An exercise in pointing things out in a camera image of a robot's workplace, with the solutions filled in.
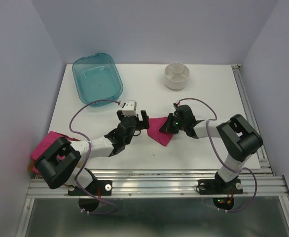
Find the pink paper napkin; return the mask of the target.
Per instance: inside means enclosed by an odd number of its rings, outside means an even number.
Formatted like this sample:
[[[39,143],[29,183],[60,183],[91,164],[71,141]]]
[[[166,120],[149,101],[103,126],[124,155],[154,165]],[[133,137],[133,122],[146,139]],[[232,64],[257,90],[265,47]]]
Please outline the pink paper napkin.
[[[173,137],[173,134],[163,133],[159,131],[159,129],[162,127],[162,125],[164,125],[166,121],[167,117],[150,118],[149,129],[147,130],[148,136],[162,146],[167,146]]]

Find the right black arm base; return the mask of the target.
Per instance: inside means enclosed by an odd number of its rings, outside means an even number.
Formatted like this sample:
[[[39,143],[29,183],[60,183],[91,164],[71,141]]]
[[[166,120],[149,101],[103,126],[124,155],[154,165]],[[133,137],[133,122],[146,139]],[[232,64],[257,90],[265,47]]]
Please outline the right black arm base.
[[[243,194],[243,186],[239,176],[232,181],[225,182],[217,173],[212,179],[200,179],[196,192],[201,195]]]

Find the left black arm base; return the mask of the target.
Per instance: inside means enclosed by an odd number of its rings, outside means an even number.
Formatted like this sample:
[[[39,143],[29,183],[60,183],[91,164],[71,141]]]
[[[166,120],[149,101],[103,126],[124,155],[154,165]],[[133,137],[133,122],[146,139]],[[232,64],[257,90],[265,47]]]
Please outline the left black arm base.
[[[78,181],[84,190],[74,180],[75,175],[79,171],[79,168],[75,168],[74,173],[71,175],[69,181],[66,183],[68,186],[69,196],[89,196],[90,194],[102,197],[111,196],[112,194],[112,181],[98,179],[91,170],[83,169],[78,176]]]

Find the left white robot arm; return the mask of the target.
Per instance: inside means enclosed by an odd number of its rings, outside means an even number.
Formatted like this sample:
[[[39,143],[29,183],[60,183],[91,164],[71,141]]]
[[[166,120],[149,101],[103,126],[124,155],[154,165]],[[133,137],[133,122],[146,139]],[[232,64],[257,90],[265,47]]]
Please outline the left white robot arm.
[[[96,190],[92,174],[80,163],[89,159],[112,157],[122,152],[131,143],[135,132],[149,129],[149,117],[145,110],[138,115],[135,111],[118,111],[117,128],[92,141],[70,140],[59,133],[49,132],[31,154],[35,171],[42,176],[49,188],[62,185],[79,186],[90,195]]]

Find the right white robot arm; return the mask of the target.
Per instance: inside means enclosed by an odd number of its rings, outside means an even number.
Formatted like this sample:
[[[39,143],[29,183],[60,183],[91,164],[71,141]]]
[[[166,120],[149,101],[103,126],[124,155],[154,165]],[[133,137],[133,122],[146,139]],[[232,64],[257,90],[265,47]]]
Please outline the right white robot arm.
[[[258,132],[240,114],[228,121],[219,123],[214,119],[197,120],[188,105],[179,105],[170,113],[165,123],[159,128],[163,134],[177,134],[184,131],[194,139],[208,138],[212,149],[221,163],[214,179],[199,181],[199,193],[221,194],[235,188],[235,182],[242,171],[252,171],[244,167],[248,159],[262,147],[263,140]],[[213,138],[220,138],[227,150],[227,157],[222,160],[216,151]]]

